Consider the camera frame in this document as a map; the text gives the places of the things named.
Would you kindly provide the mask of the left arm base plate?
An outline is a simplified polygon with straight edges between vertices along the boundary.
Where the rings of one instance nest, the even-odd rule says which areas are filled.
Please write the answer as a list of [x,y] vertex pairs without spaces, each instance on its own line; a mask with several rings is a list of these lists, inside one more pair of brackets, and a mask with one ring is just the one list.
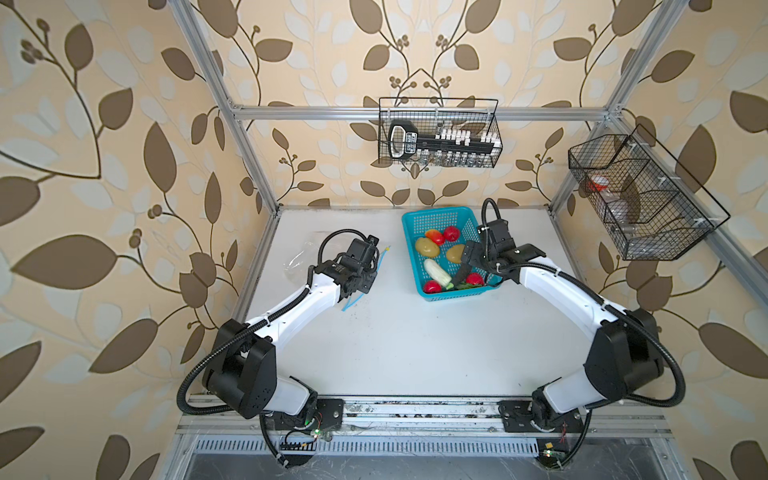
[[338,430],[343,422],[345,402],[341,398],[311,400],[297,415],[283,412],[270,412],[266,415],[267,425],[278,431],[311,431],[324,433]]

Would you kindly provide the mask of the clear zip top bag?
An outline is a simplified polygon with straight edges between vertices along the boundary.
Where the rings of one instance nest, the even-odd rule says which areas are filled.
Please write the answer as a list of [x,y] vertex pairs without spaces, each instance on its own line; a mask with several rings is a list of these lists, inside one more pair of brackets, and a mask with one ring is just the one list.
[[302,286],[312,273],[326,274],[340,284],[340,309],[351,309],[370,292],[389,245],[351,229],[311,233],[283,264],[285,277]]

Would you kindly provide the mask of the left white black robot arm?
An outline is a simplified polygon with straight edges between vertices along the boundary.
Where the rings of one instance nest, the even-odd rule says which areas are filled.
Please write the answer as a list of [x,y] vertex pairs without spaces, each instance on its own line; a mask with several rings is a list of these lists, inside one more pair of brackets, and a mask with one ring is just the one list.
[[295,377],[281,377],[279,356],[317,316],[356,293],[370,292],[378,273],[378,243],[355,229],[330,233],[297,291],[260,316],[220,327],[212,351],[178,389],[179,410],[195,416],[234,411],[244,419],[280,413],[301,426],[312,424],[318,393]]

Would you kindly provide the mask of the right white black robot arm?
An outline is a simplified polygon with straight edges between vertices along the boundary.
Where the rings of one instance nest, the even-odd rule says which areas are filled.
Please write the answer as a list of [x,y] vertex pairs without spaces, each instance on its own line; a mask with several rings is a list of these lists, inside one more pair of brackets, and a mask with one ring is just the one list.
[[[605,299],[560,269],[538,247],[517,244],[499,212],[496,201],[484,200],[479,239],[466,244],[463,266],[482,269],[536,293],[591,342],[579,369],[533,393],[536,416],[593,410],[624,399],[658,408],[681,404],[687,393],[684,374],[661,343],[653,315]],[[488,218],[490,213],[496,214],[495,219]]]

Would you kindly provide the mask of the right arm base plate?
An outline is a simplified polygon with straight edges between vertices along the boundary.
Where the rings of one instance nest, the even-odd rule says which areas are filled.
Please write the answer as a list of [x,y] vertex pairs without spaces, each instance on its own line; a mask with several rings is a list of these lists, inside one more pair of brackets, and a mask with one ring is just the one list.
[[576,434],[584,430],[583,417],[577,409],[558,413],[543,400],[502,400],[498,413],[507,433]]

